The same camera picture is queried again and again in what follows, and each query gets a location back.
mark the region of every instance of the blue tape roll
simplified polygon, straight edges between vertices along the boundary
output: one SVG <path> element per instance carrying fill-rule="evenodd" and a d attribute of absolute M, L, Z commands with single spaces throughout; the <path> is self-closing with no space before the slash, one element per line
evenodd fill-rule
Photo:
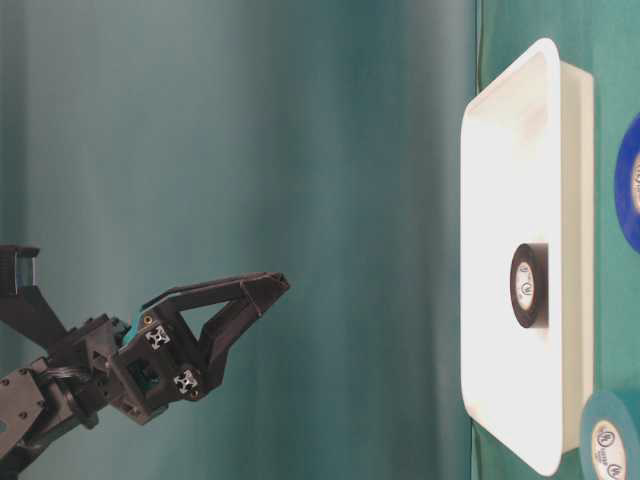
<path fill-rule="evenodd" d="M 640 392 L 601 391 L 582 412 L 580 461 L 586 480 L 640 480 Z"/>
<path fill-rule="evenodd" d="M 620 228 L 640 252 L 640 115 L 633 119 L 620 144 L 614 190 Z"/>

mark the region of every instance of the roll of tape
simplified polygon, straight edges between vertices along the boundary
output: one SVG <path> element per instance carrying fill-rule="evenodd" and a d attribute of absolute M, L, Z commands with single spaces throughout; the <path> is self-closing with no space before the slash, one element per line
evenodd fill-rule
<path fill-rule="evenodd" d="M 547 245 L 523 243 L 513 254 L 509 289 L 511 306 L 524 328 L 543 327 L 548 317 Z"/>
<path fill-rule="evenodd" d="M 620 144 L 614 190 L 622 233 L 640 252 L 640 115 L 631 122 Z"/>
<path fill-rule="evenodd" d="M 594 393 L 582 412 L 586 480 L 640 480 L 640 391 Z"/>

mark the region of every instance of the black tape roll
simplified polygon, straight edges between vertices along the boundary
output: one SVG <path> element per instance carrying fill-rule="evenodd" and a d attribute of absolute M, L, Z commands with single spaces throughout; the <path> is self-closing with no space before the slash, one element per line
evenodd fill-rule
<path fill-rule="evenodd" d="M 523 243 L 511 260 L 511 305 L 523 328 L 548 323 L 548 262 L 545 243 Z"/>

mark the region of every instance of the green fabric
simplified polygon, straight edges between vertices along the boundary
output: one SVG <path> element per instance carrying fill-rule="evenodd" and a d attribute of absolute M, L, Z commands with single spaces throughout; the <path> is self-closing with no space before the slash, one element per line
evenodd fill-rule
<path fill-rule="evenodd" d="M 618 226 L 613 175 L 618 146 L 640 111 L 640 3 L 633 0 L 483 0 L 481 83 L 486 86 L 540 37 L 595 80 L 597 388 L 640 387 L 640 256 Z M 479 478 L 541 478 L 478 428 Z M 578 453 L 568 453 L 556 479 L 581 478 Z"/>
<path fill-rule="evenodd" d="M 0 236 L 42 248 L 67 326 L 243 272 L 293 286 L 208 398 L 145 427 L 106 409 L 23 478 L 468 478 L 458 144 L 474 8 L 0 2 Z M 38 354 L 0 326 L 3 371 Z"/>

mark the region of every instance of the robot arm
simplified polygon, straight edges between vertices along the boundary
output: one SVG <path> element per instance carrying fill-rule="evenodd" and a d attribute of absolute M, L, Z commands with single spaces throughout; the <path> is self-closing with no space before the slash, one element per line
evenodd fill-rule
<path fill-rule="evenodd" d="M 38 250 L 0 247 L 0 320 L 47 351 L 0 380 L 0 480 L 112 405 L 143 425 L 178 400 L 217 388 L 236 340 L 289 288 L 253 273 L 166 291 L 128 326 L 101 315 L 66 331 L 33 282 Z M 181 312 L 226 303 L 196 338 Z"/>

